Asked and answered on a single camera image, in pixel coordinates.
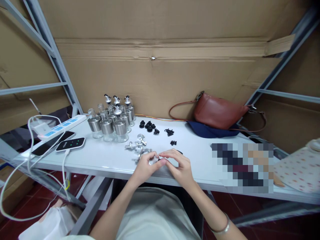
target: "metal shelf frame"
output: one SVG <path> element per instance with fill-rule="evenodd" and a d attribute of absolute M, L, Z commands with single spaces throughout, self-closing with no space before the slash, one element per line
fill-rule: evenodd
<path fill-rule="evenodd" d="M 70 104 L 78 109 L 80 114 L 83 114 L 80 102 L 77 98 L 76 92 L 74 91 L 71 80 L 63 64 L 59 50 L 53 39 L 39 2 L 37 0 L 24 0 L 24 4 L 36 29 L 34 29 L 33 26 L 22 16 L 22 14 L 15 8 L 10 0 L 0 0 L 0 3 L 18 20 L 18 22 L 26 29 L 28 34 L 47 51 L 50 61 L 60 80 L 60 83 L 1 89 L 0 96 L 62 86 L 67 94 Z"/>
<path fill-rule="evenodd" d="M 287 65 L 287 63 L 290 61 L 290 59 L 294 56 L 294 54 L 298 51 L 298 49 L 302 46 L 302 44 L 307 40 L 307 38 L 312 34 L 314 29 L 319 25 L 320 19 L 319 19 L 319 9 L 317 6 L 313 5 L 310 7 L 310 9 L 304 14 L 302 19 L 299 21 L 299 23 L 296 25 L 296 27 L 293 29 L 291 34 L 295 34 L 295 39 L 293 41 L 293 44 L 290 48 L 290 50 L 278 53 L 274 57 L 276 58 L 282 58 L 280 63 L 275 67 L 275 69 L 270 73 L 270 75 L 264 80 L 264 82 L 257 88 L 257 90 L 251 95 L 251 97 L 248 99 L 245 105 L 254 105 L 258 99 L 262 96 L 262 94 L 269 94 L 269 95 L 275 95 L 285 98 L 291 98 L 296 99 L 300 101 L 306 101 L 306 102 L 312 102 L 312 103 L 319 103 L 320 104 L 320 98 L 319 97 L 312 97 L 312 96 L 306 96 L 306 95 L 300 95 L 300 94 L 294 94 L 294 93 L 287 93 L 287 92 L 279 92 L 279 91 L 273 91 L 269 90 L 268 87 L 272 84 L 272 82 L 276 79 L 278 74 L 282 71 L 282 69 Z M 241 129 L 248 130 L 247 128 L 240 125 Z M 247 132 L 247 134 L 251 136 L 256 136 L 255 133 Z M 285 158 L 289 154 L 283 151 L 280 148 L 277 148 L 274 150 L 275 155 L 279 158 Z"/>

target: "red tile floor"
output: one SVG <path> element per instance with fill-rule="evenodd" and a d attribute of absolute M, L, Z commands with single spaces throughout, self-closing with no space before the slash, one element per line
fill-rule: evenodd
<path fill-rule="evenodd" d="M 61 172 L 54 173 L 58 180 L 62 181 Z M 70 192 L 76 194 L 82 183 L 85 180 L 85 175 L 72 174 Z M 238 194 L 212 192 L 218 206 L 222 211 L 226 212 L 230 219 L 243 216 L 262 209 L 262 203 L 268 201 L 265 198 L 251 197 Z M 11 215 L 16 218 L 28 218 L 42 213 L 50 201 L 55 197 L 51 191 L 38 183 L 35 183 L 32 190 L 21 200 L 16 208 L 11 212 Z M 104 211 L 98 211 L 94 224 L 100 219 Z M 5 219 L 0 223 L 0 236 L 2 240 L 18 239 L 18 236 L 25 229 L 30 227 L 39 218 L 26 221 L 16 222 Z M 318 239 L 316 237 L 316 230 L 320 223 L 320 214 L 294 217 L 289 219 L 278 220 L 274 222 L 267 222 L 253 225 L 250 227 L 240 228 L 241 232 L 248 238 L 248 240 L 278 240 L 278 239 Z M 207 223 L 204 223 L 204 240 L 216 239 L 213 233 L 208 228 Z"/>

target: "white charger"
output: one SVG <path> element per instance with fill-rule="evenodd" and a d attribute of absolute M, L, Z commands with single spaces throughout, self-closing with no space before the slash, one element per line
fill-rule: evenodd
<path fill-rule="evenodd" d="M 37 117 L 35 118 L 36 121 L 32 121 L 30 123 L 31 125 L 31 129 L 33 131 L 35 131 L 37 133 L 37 135 L 41 135 L 44 136 L 46 135 L 48 132 L 51 131 L 51 128 L 49 127 L 48 124 L 46 124 L 45 122 L 41 121 L 40 119 L 38 119 Z"/>

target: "bracelet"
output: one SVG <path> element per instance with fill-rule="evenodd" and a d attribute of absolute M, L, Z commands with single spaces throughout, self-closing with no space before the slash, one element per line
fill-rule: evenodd
<path fill-rule="evenodd" d="M 228 222 L 227 222 L 227 226 L 226 226 L 223 230 L 221 230 L 221 231 L 219 231 L 219 232 L 216 232 L 216 231 L 214 231 L 214 230 L 209 226 L 209 224 L 208 224 L 209 229 L 210 229 L 213 233 L 215 233 L 215 234 L 224 234 L 224 233 L 226 233 L 226 232 L 229 230 L 229 227 L 230 227 L 230 218 L 228 217 L 228 215 L 227 215 L 225 212 L 224 212 L 224 214 L 226 215 Z"/>

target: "leather shoulder strap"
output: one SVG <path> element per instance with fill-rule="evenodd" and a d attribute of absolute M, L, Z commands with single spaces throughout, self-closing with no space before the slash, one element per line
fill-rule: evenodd
<path fill-rule="evenodd" d="M 174 107 L 176 107 L 176 106 L 178 106 L 178 105 L 188 104 L 188 103 L 195 103 L 195 102 L 197 102 L 197 100 L 193 100 L 193 101 L 189 101 L 189 102 L 183 102 L 183 103 L 178 103 L 178 104 L 176 104 L 176 105 L 173 105 L 173 106 L 170 108 L 170 110 L 169 110 L 169 116 L 170 116 L 172 119 L 175 119 L 175 120 L 188 121 L 188 119 L 175 118 L 175 117 L 173 117 L 173 116 L 171 115 L 170 112 L 171 112 L 171 110 L 172 110 Z"/>
<path fill-rule="evenodd" d="M 263 127 L 259 130 L 255 130 L 255 131 L 249 131 L 249 130 L 241 130 L 241 129 L 236 129 L 236 128 L 231 128 L 231 129 L 228 129 L 228 130 L 237 130 L 237 131 L 241 131 L 241 132 L 260 132 L 261 130 L 263 130 L 266 125 L 267 125 L 267 117 L 266 117 L 266 114 L 265 112 L 257 112 L 260 114 L 262 120 L 263 120 Z"/>

